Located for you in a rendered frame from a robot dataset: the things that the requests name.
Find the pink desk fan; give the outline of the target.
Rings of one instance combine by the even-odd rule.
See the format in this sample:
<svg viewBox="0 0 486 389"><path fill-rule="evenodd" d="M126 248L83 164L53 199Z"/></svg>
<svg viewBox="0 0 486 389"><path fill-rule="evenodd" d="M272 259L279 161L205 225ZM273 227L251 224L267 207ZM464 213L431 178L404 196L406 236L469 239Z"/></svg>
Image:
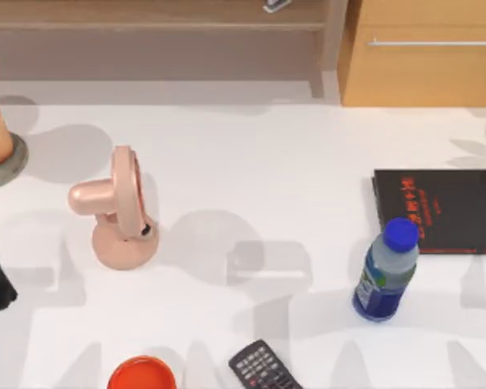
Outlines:
<svg viewBox="0 0 486 389"><path fill-rule="evenodd" d="M68 203L74 213L95 217L92 249L106 267L133 270L156 253L159 230L147 214L139 160L131 147L116 146L110 177L73 185Z"/></svg>

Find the blue water bottle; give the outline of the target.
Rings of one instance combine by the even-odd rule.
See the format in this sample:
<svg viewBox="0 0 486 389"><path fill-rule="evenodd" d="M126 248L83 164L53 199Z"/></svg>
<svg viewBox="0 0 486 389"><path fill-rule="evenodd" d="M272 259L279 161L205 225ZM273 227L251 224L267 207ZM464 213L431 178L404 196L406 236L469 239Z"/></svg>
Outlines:
<svg viewBox="0 0 486 389"><path fill-rule="evenodd" d="M352 297L360 316L382 322L395 315L416 272L418 241L418 226L402 217L390 220L375 238Z"/></svg>

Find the black calculator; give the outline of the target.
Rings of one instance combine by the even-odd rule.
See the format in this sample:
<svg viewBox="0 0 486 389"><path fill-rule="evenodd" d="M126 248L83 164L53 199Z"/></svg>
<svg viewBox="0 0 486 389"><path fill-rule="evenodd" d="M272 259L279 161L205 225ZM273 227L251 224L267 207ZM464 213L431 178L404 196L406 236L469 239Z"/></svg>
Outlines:
<svg viewBox="0 0 486 389"><path fill-rule="evenodd" d="M229 361L244 389L304 389L264 340L255 340Z"/></svg>

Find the open wooden shelf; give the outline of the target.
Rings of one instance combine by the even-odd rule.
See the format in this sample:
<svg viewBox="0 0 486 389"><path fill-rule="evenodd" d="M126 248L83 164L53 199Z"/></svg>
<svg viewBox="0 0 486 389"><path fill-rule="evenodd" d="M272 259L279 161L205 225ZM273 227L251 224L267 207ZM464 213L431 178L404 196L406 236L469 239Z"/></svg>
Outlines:
<svg viewBox="0 0 486 389"><path fill-rule="evenodd" d="M305 81L323 94L347 0L0 0L0 80Z"/></svg>

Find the black book with red print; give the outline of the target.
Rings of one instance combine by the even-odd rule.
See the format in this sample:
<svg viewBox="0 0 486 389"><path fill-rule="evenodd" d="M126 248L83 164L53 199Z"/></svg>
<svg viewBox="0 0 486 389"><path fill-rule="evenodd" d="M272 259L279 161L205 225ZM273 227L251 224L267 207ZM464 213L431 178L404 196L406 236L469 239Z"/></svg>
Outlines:
<svg viewBox="0 0 486 389"><path fill-rule="evenodd" d="M486 169L376 169L381 226L418 226L422 254L486 254Z"/></svg>

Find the orange round bowl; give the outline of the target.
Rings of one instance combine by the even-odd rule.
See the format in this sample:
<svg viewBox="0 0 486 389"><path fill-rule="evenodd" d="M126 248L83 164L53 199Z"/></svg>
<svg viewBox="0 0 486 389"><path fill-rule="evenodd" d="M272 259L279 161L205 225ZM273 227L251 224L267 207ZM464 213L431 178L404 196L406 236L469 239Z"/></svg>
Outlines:
<svg viewBox="0 0 486 389"><path fill-rule="evenodd" d="M173 372L156 357L137 356L122 362L106 389L177 389Z"/></svg>

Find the wooden cupboard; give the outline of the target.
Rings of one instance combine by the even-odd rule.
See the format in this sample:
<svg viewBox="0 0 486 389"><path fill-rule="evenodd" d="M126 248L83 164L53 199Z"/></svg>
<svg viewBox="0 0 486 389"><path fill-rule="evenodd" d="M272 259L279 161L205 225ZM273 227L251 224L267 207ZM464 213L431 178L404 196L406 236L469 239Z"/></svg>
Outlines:
<svg viewBox="0 0 486 389"><path fill-rule="evenodd" d="M486 41L486 0L348 0L337 62L347 107L486 107L486 47L375 47Z"/></svg>

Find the grey round coaster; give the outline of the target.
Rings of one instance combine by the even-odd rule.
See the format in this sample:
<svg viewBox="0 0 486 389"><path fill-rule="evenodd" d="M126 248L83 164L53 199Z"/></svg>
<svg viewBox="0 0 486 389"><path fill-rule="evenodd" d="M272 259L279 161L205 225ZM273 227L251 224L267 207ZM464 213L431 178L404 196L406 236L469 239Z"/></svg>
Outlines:
<svg viewBox="0 0 486 389"><path fill-rule="evenodd" d="M12 133L13 153L0 164L0 186L11 182L23 171L28 163L28 145L22 137Z"/></svg>

